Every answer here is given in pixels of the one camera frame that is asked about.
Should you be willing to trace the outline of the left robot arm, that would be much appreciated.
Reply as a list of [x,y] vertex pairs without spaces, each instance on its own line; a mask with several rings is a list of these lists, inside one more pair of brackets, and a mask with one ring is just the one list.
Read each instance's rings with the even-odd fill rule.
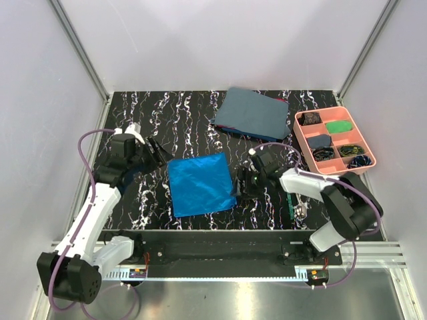
[[37,260],[43,290],[51,303],[64,299],[90,304],[102,279],[117,265],[143,259],[142,238],[133,232],[118,233],[99,250],[95,245],[135,175],[150,174],[172,158],[153,137],[143,139],[130,132],[113,135],[109,155],[92,171],[87,198],[70,230],[52,252],[43,252]]

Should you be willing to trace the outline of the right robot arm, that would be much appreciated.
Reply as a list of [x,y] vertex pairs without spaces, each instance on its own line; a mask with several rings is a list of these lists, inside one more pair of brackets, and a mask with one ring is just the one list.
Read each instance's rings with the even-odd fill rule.
[[251,150],[251,165],[240,167],[234,178],[232,195],[240,199],[256,199],[268,186],[281,187],[286,193],[304,195],[322,202],[329,221],[303,242],[303,258],[318,264],[327,250],[353,241],[379,224],[384,211],[359,175],[320,175],[285,168],[269,152]]

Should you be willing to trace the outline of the blue cloth napkin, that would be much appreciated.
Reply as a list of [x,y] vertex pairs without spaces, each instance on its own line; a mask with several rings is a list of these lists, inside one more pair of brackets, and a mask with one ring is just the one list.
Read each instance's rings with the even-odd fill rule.
[[224,153],[170,161],[167,173],[176,218],[225,211],[237,203]]

